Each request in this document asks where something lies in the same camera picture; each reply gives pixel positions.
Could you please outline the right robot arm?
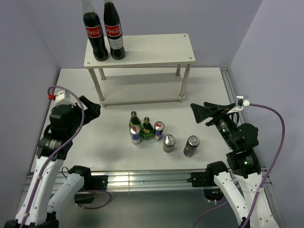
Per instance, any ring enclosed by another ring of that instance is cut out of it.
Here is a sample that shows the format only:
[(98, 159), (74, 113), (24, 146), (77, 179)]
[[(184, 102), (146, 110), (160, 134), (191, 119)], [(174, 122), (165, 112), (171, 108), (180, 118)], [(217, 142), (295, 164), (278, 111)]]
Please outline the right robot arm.
[(250, 101), (238, 97), (238, 103), (219, 105), (205, 102), (192, 103), (196, 123), (210, 119), (206, 126), (216, 126), (231, 150), (228, 164), (222, 161), (207, 165), (205, 182), (216, 185), (232, 208), (240, 228), (277, 228), (263, 188), (263, 176), (254, 152), (258, 142), (258, 129), (249, 123), (237, 125), (231, 116), (250, 106)]

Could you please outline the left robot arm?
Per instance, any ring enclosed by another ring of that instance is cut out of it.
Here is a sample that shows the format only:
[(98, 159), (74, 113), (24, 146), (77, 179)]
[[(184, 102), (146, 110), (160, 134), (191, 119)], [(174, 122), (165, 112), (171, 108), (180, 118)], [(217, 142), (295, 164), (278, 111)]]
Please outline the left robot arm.
[(13, 220), (6, 221), (6, 228), (57, 228), (60, 214), (74, 195), (93, 183), (90, 168), (74, 166), (55, 195), (51, 194), (72, 140), (82, 126), (100, 116), (101, 106), (85, 96), (79, 97), (77, 103), (58, 95), (49, 98), (55, 105), (49, 115), (50, 123), (38, 142), (34, 175), (19, 212)]

